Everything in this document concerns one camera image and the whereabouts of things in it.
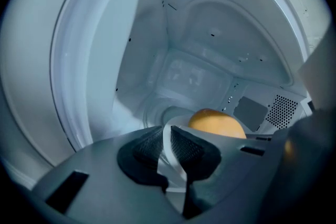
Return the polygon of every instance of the textured black pad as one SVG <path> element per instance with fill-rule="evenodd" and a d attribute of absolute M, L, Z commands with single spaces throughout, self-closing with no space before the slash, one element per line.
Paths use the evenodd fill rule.
<path fill-rule="evenodd" d="M 210 177 L 221 162 L 221 153 L 216 146 L 176 126 L 171 127 L 171 142 L 172 151 L 187 173 L 189 183 Z"/>
<path fill-rule="evenodd" d="M 162 130 L 159 126 L 121 147 L 117 161 L 120 169 L 133 181 L 142 185 L 160 186 L 165 192 L 168 180 L 156 172 L 163 149 Z"/>

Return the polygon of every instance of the yellow round object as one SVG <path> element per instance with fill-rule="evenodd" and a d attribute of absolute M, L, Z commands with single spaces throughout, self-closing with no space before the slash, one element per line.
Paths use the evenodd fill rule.
<path fill-rule="evenodd" d="M 245 132 L 233 117 L 212 109 L 201 109 L 189 120 L 188 127 L 203 132 L 246 138 Z"/>

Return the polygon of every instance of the orange object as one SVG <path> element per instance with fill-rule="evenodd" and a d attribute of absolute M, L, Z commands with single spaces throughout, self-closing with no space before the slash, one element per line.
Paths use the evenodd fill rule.
<path fill-rule="evenodd" d="M 189 120 L 188 127 L 203 132 L 246 138 L 240 123 L 233 117 L 212 109 L 201 109 Z"/>

